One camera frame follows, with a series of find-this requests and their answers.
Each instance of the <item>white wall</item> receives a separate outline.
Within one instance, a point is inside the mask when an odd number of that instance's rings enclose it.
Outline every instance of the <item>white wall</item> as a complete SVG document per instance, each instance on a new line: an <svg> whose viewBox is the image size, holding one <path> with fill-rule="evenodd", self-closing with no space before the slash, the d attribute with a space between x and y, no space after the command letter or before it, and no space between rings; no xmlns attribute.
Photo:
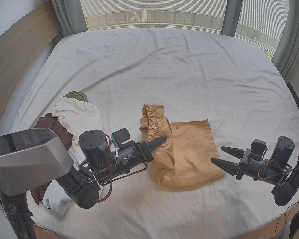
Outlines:
<svg viewBox="0 0 299 239"><path fill-rule="evenodd" d="M20 18L41 4L42 0L0 0L0 35L2 35ZM9 112L6 110L0 121L0 135L10 131L13 120L25 94L52 50L53 44L50 43L20 80L16 87L17 90L14 91L14 94L9 102L11 110ZM0 209L0 239L2 238L16 239L16 235Z"/></svg>

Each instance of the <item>gray curtain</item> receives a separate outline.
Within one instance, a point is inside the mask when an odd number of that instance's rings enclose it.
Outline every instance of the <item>gray curtain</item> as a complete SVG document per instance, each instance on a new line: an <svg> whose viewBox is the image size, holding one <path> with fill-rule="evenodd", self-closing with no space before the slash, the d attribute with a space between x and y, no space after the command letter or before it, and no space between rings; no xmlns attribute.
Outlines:
<svg viewBox="0 0 299 239"><path fill-rule="evenodd" d="M272 58L285 82L290 81L290 76L299 61L299 0L289 0L289 14L286 26L279 41L277 50Z"/></svg>
<svg viewBox="0 0 299 239"><path fill-rule="evenodd" d="M51 2L61 27L61 37L88 31L80 0L51 0Z"/></svg>

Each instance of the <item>bed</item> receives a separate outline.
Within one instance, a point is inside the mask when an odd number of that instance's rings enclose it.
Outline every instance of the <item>bed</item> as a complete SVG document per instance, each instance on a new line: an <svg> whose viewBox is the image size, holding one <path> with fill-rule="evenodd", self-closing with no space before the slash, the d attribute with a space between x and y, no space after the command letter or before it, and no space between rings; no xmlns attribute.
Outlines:
<svg viewBox="0 0 299 239"><path fill-rule="evenodd" d="M229 36L168 28L82 32L63 38L26 94L11 132L34 126L60 96L80 91L101 111L103 131L139 131L143 104L165 106L170 122L208 119L221 146L267 142L270 156L280 135L299 155L299 111L283 78L260 47ZM152 182L149 171L113 184L108 200L90 209L74 202L57 219L27 193L33 220L66 239L236 238L280 216L273 186L226 174L194 190Z"/></svg>

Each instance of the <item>wooden headboard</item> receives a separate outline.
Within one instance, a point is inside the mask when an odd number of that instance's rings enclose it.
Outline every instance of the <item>wooden headboard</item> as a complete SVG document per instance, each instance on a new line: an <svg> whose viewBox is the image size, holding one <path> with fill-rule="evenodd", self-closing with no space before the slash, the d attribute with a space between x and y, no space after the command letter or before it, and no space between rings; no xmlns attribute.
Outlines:
<svg viewBox="0 0 299 239"><path fill-rule="evenodd" d="M59 22L48 1L0 36L0 118L19 80L59 32Z"/></svg>

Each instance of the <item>brown garment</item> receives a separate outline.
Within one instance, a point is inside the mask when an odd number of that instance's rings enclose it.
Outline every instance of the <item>brown garment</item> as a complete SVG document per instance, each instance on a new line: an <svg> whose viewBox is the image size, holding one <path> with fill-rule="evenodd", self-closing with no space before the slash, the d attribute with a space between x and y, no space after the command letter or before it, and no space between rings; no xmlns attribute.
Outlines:
<svg viewBox="0 0 299 239"><path fill-rule="evenodd" d="M167 136L148 164L155 183L190 188L225 174L211 162L220 157L208 120L169 123L164 106L144 105L140 131L145 141Z"/></svg>
<svg viewBox="0 0 299 239"><path fill-rule="evenodd" d="M41 117L39 118L38 122L33 128L49 128L59 137L60 141L63 143L66 150L69 150L70 147L72 146L73 135L67 132L66 128L64 128L58 122L58 120ZM37 205L39 204L39 201L42 202L46 189L50 183L51 182L48 182L44 185L41 185L35 189L30 190L31 195Z"/></svg>

